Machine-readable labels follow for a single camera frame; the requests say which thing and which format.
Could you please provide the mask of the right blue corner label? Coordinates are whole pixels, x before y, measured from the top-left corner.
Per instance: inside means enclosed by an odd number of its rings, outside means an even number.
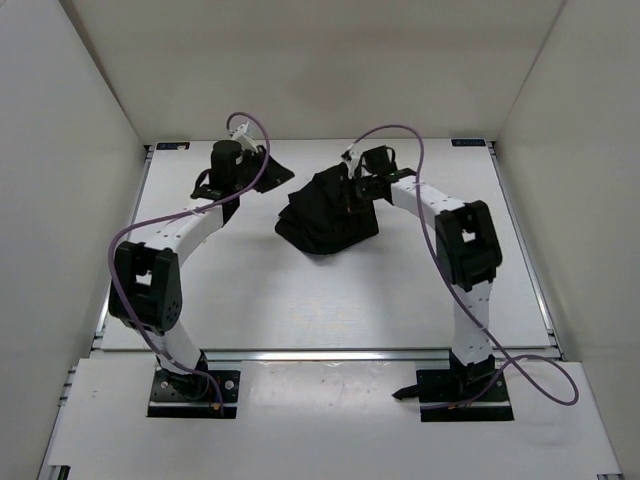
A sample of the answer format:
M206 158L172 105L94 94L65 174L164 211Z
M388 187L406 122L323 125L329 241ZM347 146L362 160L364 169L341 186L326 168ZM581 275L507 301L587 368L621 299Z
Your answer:
M452 138L451 144L453 147L485 147L486 142L484 139L479 138Z

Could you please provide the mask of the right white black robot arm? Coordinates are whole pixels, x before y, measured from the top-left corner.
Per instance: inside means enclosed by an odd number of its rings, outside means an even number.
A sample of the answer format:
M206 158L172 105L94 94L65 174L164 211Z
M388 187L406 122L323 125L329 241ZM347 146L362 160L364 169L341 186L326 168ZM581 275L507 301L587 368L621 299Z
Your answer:
M384 199L416 216L435 258L435 266L454 302L454 339L449 368L434 380L420 380L393 394L397 400L421 397L446 402L450 408L468 405L484 394L495 375L490 336L489 297L503 255L488 205L466 202L400 169L393 149L382 146L342 154L350 193L358 201Z

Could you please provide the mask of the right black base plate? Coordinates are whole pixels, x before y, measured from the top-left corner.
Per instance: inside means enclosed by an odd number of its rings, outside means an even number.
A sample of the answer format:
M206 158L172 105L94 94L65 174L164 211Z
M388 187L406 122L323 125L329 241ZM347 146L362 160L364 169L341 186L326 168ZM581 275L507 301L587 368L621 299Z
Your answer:
M481 380L460 391L449 370L417 370L423 423L509 422L515 419L504 374L486 387Z

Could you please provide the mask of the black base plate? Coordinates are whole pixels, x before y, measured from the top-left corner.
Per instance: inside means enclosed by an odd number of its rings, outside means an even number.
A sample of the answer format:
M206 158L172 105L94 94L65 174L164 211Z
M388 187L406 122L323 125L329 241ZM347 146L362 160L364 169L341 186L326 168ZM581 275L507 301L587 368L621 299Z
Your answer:
M449 370L417 370L423 423L509 422L515 419L504 374L486 387L481 380L460 391Z
M150 389L147 416L165 419L221 419L237 416L241 371L210 370L221 398L201 376L178 375L157 368Z

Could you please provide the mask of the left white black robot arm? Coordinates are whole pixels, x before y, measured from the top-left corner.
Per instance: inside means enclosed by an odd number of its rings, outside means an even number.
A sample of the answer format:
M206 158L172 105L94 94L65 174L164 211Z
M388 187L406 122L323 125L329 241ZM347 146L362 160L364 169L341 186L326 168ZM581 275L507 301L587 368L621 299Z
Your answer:
M191 401L219 394L220 387L180 322L181 267L231 220L244 192L267 193L293 177L262 145L217 141L184 211L159 221L147 239L124 241L111 252L109 313L144 339L168 385Z

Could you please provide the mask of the blue corner label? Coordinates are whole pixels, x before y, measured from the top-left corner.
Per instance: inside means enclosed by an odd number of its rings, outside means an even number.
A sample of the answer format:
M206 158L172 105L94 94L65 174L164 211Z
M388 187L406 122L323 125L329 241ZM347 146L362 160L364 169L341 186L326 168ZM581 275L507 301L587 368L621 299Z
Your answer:
M155 149L159 151L183 151L189 148L189 142L159 142L155 147Z
M486 142L484 139L479 138L452 138L451 144L453 147L485 147Z

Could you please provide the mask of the black pleated skirt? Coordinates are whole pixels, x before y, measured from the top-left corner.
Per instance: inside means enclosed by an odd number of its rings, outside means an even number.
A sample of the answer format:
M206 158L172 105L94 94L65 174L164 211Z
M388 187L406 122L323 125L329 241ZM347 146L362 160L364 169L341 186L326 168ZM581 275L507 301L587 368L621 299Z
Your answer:
M305 254L333 255L379 233L373 203L353 204L344 164L314 174L288 200L275 232Z

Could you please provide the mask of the aluminium table frame rail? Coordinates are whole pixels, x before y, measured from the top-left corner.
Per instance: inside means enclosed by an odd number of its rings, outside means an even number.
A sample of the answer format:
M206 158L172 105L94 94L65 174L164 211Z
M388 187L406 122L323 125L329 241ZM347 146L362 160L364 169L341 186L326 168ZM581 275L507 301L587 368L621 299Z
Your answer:
M320 361L320 362L341 362L341 361L422 361L422 360L447 360L448 349L206 349L200 347L210 361L214 362L239 362L239 361L264 361L264 362L287 362L287 361ZM152 353L148 349L142 348L114 348L94 346L91 349L89 358L102 357L105 355L142 355ZM561 352L556 346L535 349L509 349L510 356L521 354L539 355L549 359L560 359Z

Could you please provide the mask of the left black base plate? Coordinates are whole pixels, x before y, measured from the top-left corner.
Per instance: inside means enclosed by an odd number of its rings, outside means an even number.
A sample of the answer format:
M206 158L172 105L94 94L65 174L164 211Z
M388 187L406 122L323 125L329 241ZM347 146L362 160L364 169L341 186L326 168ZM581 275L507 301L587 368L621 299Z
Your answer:
M221 398L201 376L178 375L157 368L150 389L147 416L165 419L221 419L237 416L241 371L210 370Z

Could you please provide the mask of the left blue corner label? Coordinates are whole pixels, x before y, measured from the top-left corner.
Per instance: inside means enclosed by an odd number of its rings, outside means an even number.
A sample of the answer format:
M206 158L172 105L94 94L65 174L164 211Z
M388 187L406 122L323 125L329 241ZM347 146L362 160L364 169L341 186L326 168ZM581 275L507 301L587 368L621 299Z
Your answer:
M189 142L159 142L155 147L155 149L159 151L183 151L189 148Z

